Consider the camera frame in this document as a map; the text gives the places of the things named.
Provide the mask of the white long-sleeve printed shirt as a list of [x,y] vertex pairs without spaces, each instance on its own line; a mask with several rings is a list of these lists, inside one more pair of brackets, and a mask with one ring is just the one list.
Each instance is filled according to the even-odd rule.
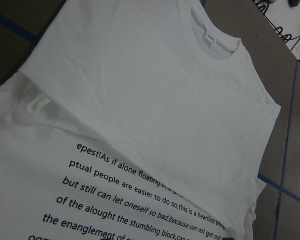
[[251,240],[280,106],[197,0],[68,0],[0,86],[0,240]]

